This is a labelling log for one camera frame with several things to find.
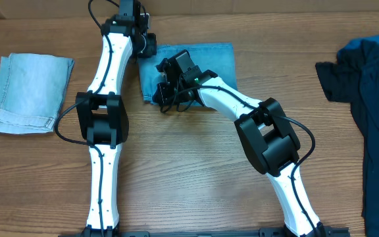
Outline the medium blue denim jeans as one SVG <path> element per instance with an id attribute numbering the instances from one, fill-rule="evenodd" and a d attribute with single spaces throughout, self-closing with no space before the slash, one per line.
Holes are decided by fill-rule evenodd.
<path id="1" fill-rule="evenodd" d="M 157 84 L 164 82 L 156 66 L 164 58 L 169 59 L 183 50 L 189 52 L 194 64 L 202 71 L 211 70 L 217 73 L 227 85 L 237 89 L 236 62 L 231 43 L 158 45 L 156 55 L 138 59 L 141 92 L 145 102 L 153 103 L 152 97 L 157 90 Z"/>

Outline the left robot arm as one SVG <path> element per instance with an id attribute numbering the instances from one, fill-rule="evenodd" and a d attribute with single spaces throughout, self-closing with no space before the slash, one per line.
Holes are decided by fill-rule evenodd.
<path id="1" fill-rule="evenodd" d="M 139 1 L 121 1 L 119 12 L 100 26 L 103 49 L 86 92 L 76 95 L 80 130 L 91 157 L 91 201 L 81 236 L 118 236 L 118 164 L 129 121 L 121 96 L 124 72 L 132 57 L 156 53 L 149 15 Z"/>

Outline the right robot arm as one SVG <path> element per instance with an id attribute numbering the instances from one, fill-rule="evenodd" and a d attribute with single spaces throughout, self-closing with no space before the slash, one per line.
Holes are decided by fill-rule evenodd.
<path id="1" fill-rule="evenodd" d="M 156 68 L 165 79 L 153 97 L 162 113 L 183 102 L 198 102 L 234 123 L 247 160 L 257 172 L 267 175 L 276 192 L 287 236 L 326 234 L 299 171 L 303 158 L 298 154 L 301 144 L 293 129 L 299 122 L 287 117 L 277 100 L 243 95 L 217 73 L 201 71 L 186 50 L 163 59 Z"/>

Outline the folded light blue jeans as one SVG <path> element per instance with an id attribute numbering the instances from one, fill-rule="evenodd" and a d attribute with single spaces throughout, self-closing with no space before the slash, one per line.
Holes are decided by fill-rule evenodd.
<path id="1" fill-rule="evenodd" d="M 33 53 L 11 53 L 0 62 L 0 133 L 54 131 L 74 60 Z"/>

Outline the dark navy garment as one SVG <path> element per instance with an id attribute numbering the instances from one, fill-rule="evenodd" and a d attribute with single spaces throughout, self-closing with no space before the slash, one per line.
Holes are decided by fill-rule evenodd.
<path id="1" fill-rule="evenodd" d="M 379 236 L 379 35 L 351 40 L 336 62 L 315 65 L 328 101 L 349 103 L 364 138 L 363 212 L 365 234 Z"/>

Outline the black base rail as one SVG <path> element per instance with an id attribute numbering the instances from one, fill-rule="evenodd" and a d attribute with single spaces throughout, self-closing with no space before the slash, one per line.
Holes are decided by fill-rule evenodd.
<path id="1" fill-rule="evenodd" d="M 81 233 L 63 234 L 62 237 L 84 237 L 101 235 L 100 230 L 92 230 L 85 228 Z M 285 227 L 260 228 L 258 230 L 227 230 L 227 231 L 212 231 L 212 232 L 148 232 L 148 231 L 133 231 L 119 232 L 117 229 L 106 230 L 104 236 L 119 236 L 119 237 L 279 237 L 279 236 L 295 236 L 290 234 Z M 348 228 L 332 228 L 324 226 L 318 228 L 318 236 L 328 237 L 349 237 Z"/>

